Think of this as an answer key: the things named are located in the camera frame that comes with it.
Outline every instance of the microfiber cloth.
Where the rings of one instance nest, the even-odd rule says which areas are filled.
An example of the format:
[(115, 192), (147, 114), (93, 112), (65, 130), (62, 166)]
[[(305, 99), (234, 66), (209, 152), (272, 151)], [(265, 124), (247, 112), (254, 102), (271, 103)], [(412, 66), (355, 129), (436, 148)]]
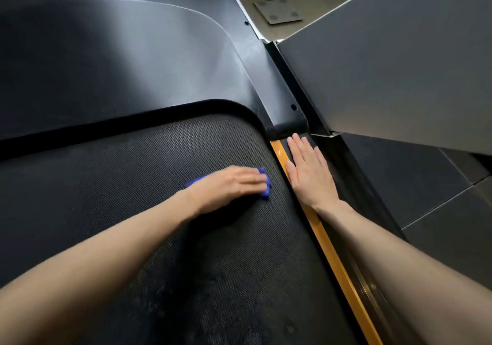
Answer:
[[(270, 196), (270, 186), (271, 186), (272, 182), (270, 181), (270, 177), (268, 176), (268, 174), (267, 174), (267, 172), (266, 172), (266, 170), (265, 170), (265, 168), (264, 168), (264, 167), (259, 167), (259, 168), (258, 168), (258, 171), (259, 171), (261, 174), (265, 174), (265, 175), (267, 176), (267, 189), (266, 189), (266, 190), (264, 190), (262, 193), (260, 193), (260, 197), (261, 197), (262, 199), (267, 200), (267, 199), (268, 199), (268, 197)], [(189, 187), (189, 186), (191, 186), (194, 182), (199, 181), (200, 179), (203, 179), (203, 178), (205, 178), (205, 177), (207, 177), (207, 176), (208, 176), (208, 175), (204, 175), (204, 176), (202, 176), (202, 177), (200, 177), (200, 178), (197, 178), (197, 179), (194, 179), (194, 180), (192, 180), (192, 181), (189, 181), (188, 183), (186, 183), (186, 185), (185, 185), (185, 186), (186, 186), (186, 187)]]

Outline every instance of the yellow stripe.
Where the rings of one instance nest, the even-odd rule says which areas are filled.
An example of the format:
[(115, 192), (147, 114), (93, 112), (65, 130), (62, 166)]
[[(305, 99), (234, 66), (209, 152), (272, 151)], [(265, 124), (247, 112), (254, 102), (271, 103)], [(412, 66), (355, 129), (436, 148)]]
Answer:
[[(285, 163), (289, 161), (289, 157), (287, 156), (282, 143), (280, 142), (280, 140), (276, 140), (274, 142), (270, 142), (270, 144), (275, 151), (280, 165), (287, 175)], [(366, 308), (364, 307), (359, 297), (359, 294), (355, 290), (355, 287), (353, 286), (352, 281), (347, 274), (347, 271), (343, 267), (343, 264), (340, 261), (340, 257), (336, 253), (336, 250), (333, 247), (333, 244), (328, 237), (326, 230), (321, 224), (317, 213), (309, 206), (302, 205), (302, 208), (306, 218), (311, 225), (314, 235), (316, 236), (318, 243), (326, 256), (326, 259), (328, 260), (328, 263), (330, 264), (330, 267), (332, 268), (333, 273), (335, 274), (335, 277), (338, 280), (345, 297), (347, 298), (348, 304), (352, 308), (352, 311), (354, 312), (355, 318), (359, 322), (364, 336), (366, 336), (367, 343), (369, 345), (382, 345), (383, 342), (381, 341), (376, 328), (374, 328), (374, 324), (372, 323), (371, 318), (369, 317), (369, 314), (367, 313)]]

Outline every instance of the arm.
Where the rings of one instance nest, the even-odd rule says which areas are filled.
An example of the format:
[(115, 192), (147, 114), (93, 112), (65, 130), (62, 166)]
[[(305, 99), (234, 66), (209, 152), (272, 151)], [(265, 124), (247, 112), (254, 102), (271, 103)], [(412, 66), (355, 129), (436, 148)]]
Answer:
[(87, 317), (181, 224), (266, 186), (258, 169), (231, 166), (40, 263), (0, 290), (0, 343), (38, 343)]
[(321, 151), (297, 134), (288, 144), (299, 200), (344, 237), (427, 343), (492, 343), (492, 292), (357, 214), (339, 199)]

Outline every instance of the person's left hand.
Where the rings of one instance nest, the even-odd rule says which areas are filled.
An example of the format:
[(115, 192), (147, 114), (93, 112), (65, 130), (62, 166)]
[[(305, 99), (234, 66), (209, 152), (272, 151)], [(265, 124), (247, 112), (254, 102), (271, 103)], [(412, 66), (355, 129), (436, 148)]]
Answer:
[(238, 197), (262, 193), (267, 176), (257, 168), (230, 166), (194, 182), (188, 192), (199, 214), (217, 210)]

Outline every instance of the person's left arm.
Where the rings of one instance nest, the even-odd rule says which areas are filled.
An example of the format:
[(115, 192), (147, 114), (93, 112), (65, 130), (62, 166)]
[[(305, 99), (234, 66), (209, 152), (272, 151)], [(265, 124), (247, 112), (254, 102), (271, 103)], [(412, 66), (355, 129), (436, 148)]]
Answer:
[(0, 289), (0, 343), (45, 341), (106, 303), (184, 222), (261, 193), (258, 169), (231, 166), (35, 266)]

